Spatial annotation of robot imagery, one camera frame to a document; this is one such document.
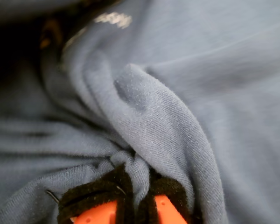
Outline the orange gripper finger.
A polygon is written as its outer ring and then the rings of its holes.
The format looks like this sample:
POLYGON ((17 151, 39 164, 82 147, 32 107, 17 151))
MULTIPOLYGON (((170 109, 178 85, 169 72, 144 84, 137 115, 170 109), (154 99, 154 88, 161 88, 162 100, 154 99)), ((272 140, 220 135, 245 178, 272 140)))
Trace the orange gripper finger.
POLYGON ((100 179, 69 189, 58 205, 57 222, 71 224, 71 217, 104 203, 116 201, 115 223, 133 223, 133 188, 124 167, 117 167, 100 179))
POLYGON ((147 196, 140 203, 141 224, 201 224, 199 212, 189 211, 186 193, 176 180, 151 180, 147 196))

